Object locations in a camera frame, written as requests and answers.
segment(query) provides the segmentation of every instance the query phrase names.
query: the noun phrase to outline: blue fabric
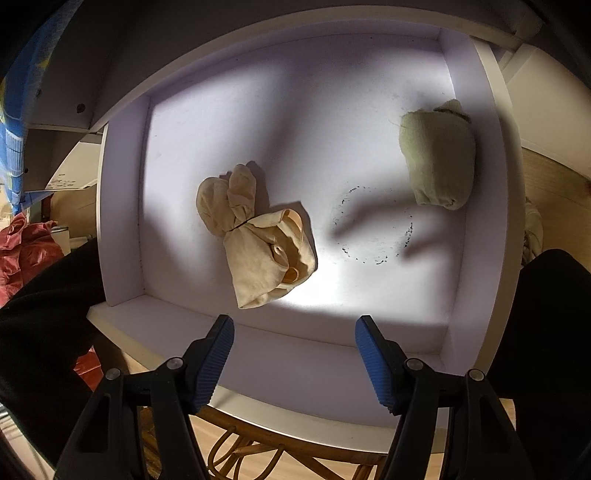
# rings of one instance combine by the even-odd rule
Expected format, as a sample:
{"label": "blue fabric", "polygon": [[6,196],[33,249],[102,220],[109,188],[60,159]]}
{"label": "blue fabric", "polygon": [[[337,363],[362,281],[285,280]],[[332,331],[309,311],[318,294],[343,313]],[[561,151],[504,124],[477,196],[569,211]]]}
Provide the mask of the blue fabric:
{"label": "blue fabric", "polygon": [[27,122],[51,53],[81,3],[70,0],[50,17],[29,39],[0,83],[0,178],[15,214],[39,199],[39,195],[23,195]]}

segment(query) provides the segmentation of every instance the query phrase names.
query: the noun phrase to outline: beige cloth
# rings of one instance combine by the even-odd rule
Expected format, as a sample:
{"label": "beige cloth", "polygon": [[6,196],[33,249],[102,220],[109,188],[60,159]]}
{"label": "beige cloth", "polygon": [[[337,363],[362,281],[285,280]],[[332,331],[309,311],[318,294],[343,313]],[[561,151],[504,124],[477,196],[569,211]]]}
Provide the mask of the beige cloth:
{"label": "beige cloth", "polygon": [[236,165],[230,181],[205,179],[197,211],[207,229],[223,237],[238,308],[260,307],[305,282],[316,267],[312,248],[294,210],[255,213],[256,180]]}

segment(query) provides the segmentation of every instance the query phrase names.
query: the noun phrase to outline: rolled cloth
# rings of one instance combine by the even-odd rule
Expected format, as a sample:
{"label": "rolled cloth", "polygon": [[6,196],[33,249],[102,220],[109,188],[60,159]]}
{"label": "rolled cloth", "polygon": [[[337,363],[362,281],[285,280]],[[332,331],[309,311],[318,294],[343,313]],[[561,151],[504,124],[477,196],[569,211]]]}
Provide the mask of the rolled cloth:
{"label": "rolled cloth", "polygon": [[210,177],[197,192],[199,216],[212,234],[223,238],[240,309],[286,295],[316,267],[300,215],[284,209],[254,217],[255,192],[256,180],[241,164],[230,181]]}
{"label": "rolled cloth", "polygon": [[457,210],[466,204],[474,184],[476,142],[458,100],[404,115],[399,142],[419,205]]}

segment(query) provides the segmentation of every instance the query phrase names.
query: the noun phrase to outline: screw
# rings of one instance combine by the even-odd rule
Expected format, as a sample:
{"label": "screw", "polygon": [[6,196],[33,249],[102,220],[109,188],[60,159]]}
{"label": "screw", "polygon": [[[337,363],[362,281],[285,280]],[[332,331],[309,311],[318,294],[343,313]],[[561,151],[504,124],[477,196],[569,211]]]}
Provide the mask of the screw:
{"label": "screw", "polygon": [[105,373],[105,378],[107,380],[114,380],[115,378],[118,378],[120,375],[121,370],[119,370],[118,368],[111,368],[107,370],[107,373]]}
{"label": "screw", "polygon": [[183,359],[176,356],[166,362],[166,366],[169,370],[177,370],[183,366],[183,363]]}
{"label": "screw", "polygon": [[482,382],[484,380],[484,373],[482,373],[480,370],[476,368],[470,370],[468,375],[470,375],[470,378],[476,382]]}
{"label": "screw", "polygon": [[425,364],[418,358],[409,358],[407,360],[407,367],[409,367],[410,370],[419,371],[422,370],[424,366]]}

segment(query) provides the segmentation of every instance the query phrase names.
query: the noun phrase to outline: black pants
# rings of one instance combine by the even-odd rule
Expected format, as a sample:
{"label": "black pants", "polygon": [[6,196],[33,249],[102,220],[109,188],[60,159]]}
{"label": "black pants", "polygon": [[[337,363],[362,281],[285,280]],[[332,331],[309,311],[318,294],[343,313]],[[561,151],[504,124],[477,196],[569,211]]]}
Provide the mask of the black pants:
{"label": "black pants", "polygon": [[488,379],[514,400],[536,478],[561,478],[591,439],[591,274],[568,253],[521,271]]}
{"label": "black pants", "polygon": [[[53,465],[90,397],[73,372],[100,335],[96,241],[34,278],[0,309],[0,402]],[[488,378],[513,398],[537,478],[556,480],[591,438],[591,274],[550,250],[527,265]]]}
{"label": "black pants", "polygon": [[90,398],[73,371],[99,335],[105,301],[96,240],[48,267],[0,309],[0,403],[53,466]]}

